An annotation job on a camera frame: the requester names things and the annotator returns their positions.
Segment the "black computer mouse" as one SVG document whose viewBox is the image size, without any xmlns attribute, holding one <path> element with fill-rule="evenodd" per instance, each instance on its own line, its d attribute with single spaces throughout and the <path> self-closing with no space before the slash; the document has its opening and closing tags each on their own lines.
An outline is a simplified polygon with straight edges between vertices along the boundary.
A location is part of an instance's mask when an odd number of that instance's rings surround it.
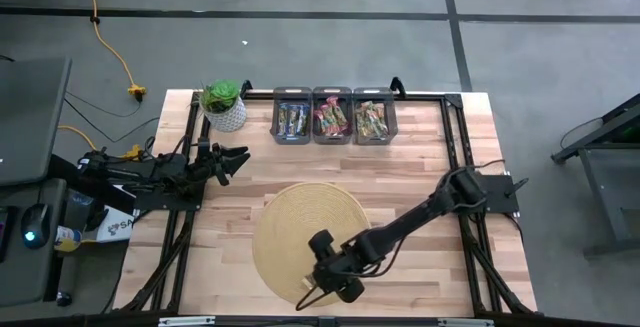
<svg viewBox="0 0 640 327">
<path fill-rule="evenodd" d="M 39 249 L 49 240 L 50 211 L 49 205 L 36 203 L 27 208 L 20 223 L 24 245 L 29 249 Z"/>
</svg>

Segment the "white printed box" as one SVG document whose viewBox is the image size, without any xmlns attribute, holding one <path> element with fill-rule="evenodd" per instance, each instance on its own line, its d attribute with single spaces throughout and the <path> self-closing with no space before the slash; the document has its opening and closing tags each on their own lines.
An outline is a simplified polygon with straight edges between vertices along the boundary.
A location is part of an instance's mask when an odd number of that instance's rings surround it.
<svg viewBox="0 0 640 327">
<path fill-rule="evenodd" d="M 105 207 L 106 217 L 96 229 L 95 241 L 111 243 L 130 239 L 135 217 L 110 206 Z"/>
</svg>

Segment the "silver metal bracket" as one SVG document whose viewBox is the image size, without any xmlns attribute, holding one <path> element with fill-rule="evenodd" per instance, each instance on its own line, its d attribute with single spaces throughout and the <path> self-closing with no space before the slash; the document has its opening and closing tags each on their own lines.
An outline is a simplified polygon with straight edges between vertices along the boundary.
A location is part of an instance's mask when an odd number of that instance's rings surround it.
<svg viewBox="0 0 640 327">
<path fill-rule="evenodd" d="M 160 318 L 157 327 L 207 327 L 215 324 L 215 316 L 173 316 Z"/>
<path fill-rule="evenodd" d="M 475 318 L 439 318 L 438 327 L 495 327 L 492 320 Z"/>
</svg>

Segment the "round woven straw placemat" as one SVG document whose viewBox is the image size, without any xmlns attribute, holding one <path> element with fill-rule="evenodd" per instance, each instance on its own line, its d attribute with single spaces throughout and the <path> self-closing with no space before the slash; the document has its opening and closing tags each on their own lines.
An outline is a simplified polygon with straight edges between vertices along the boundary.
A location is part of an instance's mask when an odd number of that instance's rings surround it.
<svg viewBox="0 0 640 327">
<path fill-rule="evenodd" d="M 252 254 L 258 274 L 268 288 L 296 304 L 311 291 L 316 263 L 308 245 L 322 230 L 339 246 L 371 224 L 347 191 L 329 183 L 299 183 L 281 190 L 264 207 L 256 223 Z"/>
</svg>

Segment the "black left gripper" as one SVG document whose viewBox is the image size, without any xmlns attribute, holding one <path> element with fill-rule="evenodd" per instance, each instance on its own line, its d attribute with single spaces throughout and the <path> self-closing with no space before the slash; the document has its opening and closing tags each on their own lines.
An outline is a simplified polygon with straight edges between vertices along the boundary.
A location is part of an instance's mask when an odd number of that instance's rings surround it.
<svg viewBox="0 0 640 327">
<path fill-rule="evenodd" d="M 228 185 L 227 175 L 234 175 L 250 158 L 246 146 L 225 147 L 200 137 L 196 143 L 197 155 L 192 164 L 192 181 L 205 183 L 215 177 L 220 185 Z"/>
</svg>

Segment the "black aluminium table frame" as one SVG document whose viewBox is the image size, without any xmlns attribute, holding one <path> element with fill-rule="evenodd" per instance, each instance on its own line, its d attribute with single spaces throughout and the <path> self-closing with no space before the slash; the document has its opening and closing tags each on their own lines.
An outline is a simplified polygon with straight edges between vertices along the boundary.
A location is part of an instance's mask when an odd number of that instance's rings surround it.
<svg viewBox="0 0 640 327">
<path fill-rule="evenodd" d="M 194 221 L 179 310 L 183 314 L 291 315 L 253 261 L 255 226 L 281 190 L 302 182 L 331 183 L 352 194 L 372 225 L 394 220 L 434 189 L 455 163 L 473 161 L 487 174 L 505 172 L 489 99 L 484 93 L 408 94 L 395 104 L 398 133 L 389 145 L 280 145 L 271 135 L 273 104 L 249 97 L 248 118 L 214 142 L 245 146 L 249 161 L 228 186 L 210 182 Z M 365 281 L 346 304 L 315 292 L 313 315 L 466 317 L 472 313 L 457 218 L 441 217 L 404 242 L 385 274 Z"/>
</svg>

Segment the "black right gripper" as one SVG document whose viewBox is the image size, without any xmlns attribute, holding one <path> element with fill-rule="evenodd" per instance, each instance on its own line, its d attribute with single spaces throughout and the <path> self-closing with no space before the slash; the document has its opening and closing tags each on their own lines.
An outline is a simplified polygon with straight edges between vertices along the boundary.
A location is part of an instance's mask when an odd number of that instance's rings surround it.
<svg viewBox="0 0 640 327">
<path fill-rule="evenodd" d="M 343 302 L 352 303 L 364 292 L 360 280 L 364 265 L 354 251 L 353 238 L 346 240 L 336 251 L 334 238 L 324 229 L 312 237 L 312 252 L 316 258 L 313 270 L 306 276 L 312 286 L 324 293 L 335 293 Z"/>
</svg>

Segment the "grey side desk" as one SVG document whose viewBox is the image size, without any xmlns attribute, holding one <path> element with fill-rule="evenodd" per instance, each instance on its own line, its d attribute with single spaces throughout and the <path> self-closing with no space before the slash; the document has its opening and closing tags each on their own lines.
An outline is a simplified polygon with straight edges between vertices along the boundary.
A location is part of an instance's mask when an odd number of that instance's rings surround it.
<svg viewBox="0 0 640 327">
<path fill-rule="evenodd" d="M 13 210 L 8 244 L 4 259 L 0 262 L 0 307 L 55 297 L 56 289 L 50 287 L 49 280 L 66 189 L 64 180 L 50 179 L 40 184 L 23 184 L 0 191 L 0 207 L 11 207 Z M 37 204 L 46 206 L 43 231 L 48 236 L 44 245 L 32 249 L 27 246 L 27 228 L 22 228 L 22 216 L 40 210 Z"/>
</svg>

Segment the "succulent in white patterned pot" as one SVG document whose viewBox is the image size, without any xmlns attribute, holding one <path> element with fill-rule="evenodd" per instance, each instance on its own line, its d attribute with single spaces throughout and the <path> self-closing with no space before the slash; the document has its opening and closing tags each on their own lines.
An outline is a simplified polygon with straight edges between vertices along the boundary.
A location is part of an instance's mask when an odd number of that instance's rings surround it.
<svg viewBox="0 0 640 327">
<path fill-rule="evenodd" d="M 246 122 L 247 110 L 241 97 L 241 84 L 235 80 L 216 80 L 204 85 L 199 105 L 211 127 L 234 132 Z"/>
</svg>

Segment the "white and yellow bottle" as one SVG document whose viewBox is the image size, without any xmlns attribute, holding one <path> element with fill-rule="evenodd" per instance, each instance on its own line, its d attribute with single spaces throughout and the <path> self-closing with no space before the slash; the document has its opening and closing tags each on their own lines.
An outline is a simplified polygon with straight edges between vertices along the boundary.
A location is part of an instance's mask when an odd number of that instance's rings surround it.
<svg viewBox="0 0 640 327">
<path fill-rule="evenodd" d="M 64 226 L 58 226 L 54 241 L 54 249 L 59 252 L 73 252 L 82 243 L 82 232 Z"/>
</svg>

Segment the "grey translucent plastic bin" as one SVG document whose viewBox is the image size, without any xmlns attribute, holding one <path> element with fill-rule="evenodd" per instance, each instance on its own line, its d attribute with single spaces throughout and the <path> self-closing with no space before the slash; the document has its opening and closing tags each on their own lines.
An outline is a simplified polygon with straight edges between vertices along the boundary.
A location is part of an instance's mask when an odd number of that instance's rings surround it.
<svg viewBox="0 0 640 327">
<path fill-rule="evenodd" d="M 336 104 L 339 104 L 342 108 L 346 118 L 349 121 L 349 126 L 346 130 L 340 131 L 338 135 L 334 135 L 333 132 L 327 135 L 316 135 L 316 125 L 314 121 L 314 111 L 320 109 L 322 106 L 327 106 L 327 98 L 331 96 L 337 97 Z M 353 105 L 352 105 L 352 91 L 348 87 L 316 87 L 312 93 L 313 111 L 312 111 L 312 136 L 316 143 L 325 145 L 343 145 L 348 144 L 353 133 Z"/>
<path fill-rule="evenodd" d="M 311 140 L 312 90 L 308 87 L 277 87 L 273 90 L 273 101 L 274 104 L 270 133 L 274 140 L 281 145 L 304 145 L 309 143 Z M 288 137 L 287 134 L 285 136 L 277 135 L 277 112 L 278 106 L 281 103 L 286 103 L 288 107 L 290 105 L 301 106 L 303 104 L 310 106 L 306 135 L 299 136 L 296 134 L 292 137 Z"/>
<path fill-rule="evenodd" d="M 370 103 L 384 103 L 387 107 L 390 135 L 377 137 L 375 134 L 372 137 L 360 137 L 357 131 L 357 122 L 354 115 L 355 108 L 363 103 L 369 101 Z M 393 138 L 398 133 L 398 125 L 396 118 L 395 102 L 392 91 L 389 88 L 381 87 L 360 87 L 356 88 L 352 93 L 352 105 L 353 105 L 353 134 L 355 144 L 358 145 L 389 145 Z"/>
</svg>

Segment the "black floor tape strip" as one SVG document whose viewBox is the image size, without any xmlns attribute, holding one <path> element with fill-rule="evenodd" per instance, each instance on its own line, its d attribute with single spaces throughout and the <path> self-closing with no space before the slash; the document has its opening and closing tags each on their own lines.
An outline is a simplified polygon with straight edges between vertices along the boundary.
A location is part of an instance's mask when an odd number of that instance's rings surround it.
<svg viewBox="0 0 640 327">
<path fill-rule="evenodd" d="M 559 24 L 638 24 L 640 15 L 513 15 L 401 12 L 310 12 L 310 11 L 195 11 L 102 9 L 98 17 L 107 18 L 185 18 L 185 19 L 296 19 L 296 20 L 392 20 L 447 21 L 469 23 L 559 23 Z"/>
<path fill-rule="evenodd" d="M 445 0 L 445 4 L 461 91 L 472 92 L 473 86 L 466 60 L 456 3 L 455 0 Z"/>
</svg>

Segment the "grey metal side table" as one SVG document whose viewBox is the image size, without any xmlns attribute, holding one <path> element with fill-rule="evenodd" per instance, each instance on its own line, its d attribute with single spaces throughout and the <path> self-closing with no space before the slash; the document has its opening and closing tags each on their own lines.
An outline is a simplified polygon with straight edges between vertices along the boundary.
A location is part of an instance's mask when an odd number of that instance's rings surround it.
<svg viewBox="0 0 640 327">
<path fill-rule="evenodd" d="M 640 93 L 595 119 L 593 131 L 551 155 L 556 164 L 580 159 L 596 203 L 604 211 L 613 240 L 584 250 L 587 258 L 640 251 L 640 235 L 625 215 L 640 213 Z"/>
</svg>

